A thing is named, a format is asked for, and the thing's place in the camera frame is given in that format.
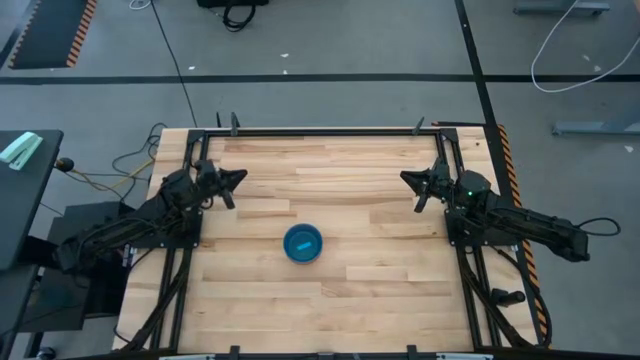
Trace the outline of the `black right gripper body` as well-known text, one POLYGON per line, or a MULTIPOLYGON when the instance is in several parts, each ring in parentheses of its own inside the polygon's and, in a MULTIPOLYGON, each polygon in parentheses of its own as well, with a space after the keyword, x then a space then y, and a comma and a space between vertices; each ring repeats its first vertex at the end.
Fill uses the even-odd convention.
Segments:
POLYGON ((429 191, 423 194, 416 194, 418 201, 414 208, 415 212, 422 212, 431 197, 435 197, 442 203, 450 201, 453 197, 454 181, 450 176, 448 163, 442 158, 437 158, 430 169, 429 191))

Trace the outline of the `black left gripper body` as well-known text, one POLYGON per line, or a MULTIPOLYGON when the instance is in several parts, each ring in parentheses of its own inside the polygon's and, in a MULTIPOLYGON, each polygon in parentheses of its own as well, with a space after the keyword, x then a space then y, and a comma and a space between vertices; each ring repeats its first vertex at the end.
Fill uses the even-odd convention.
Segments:
POLYGON ((198 172, 196 184, 199 192, 208 197, 219 196, 222 198, 227 209, 234 208, 234 201, 231 193, 218 193, 218 168, 215 167, 211 160, 198 160, 195 162, 195 168, 198 172))

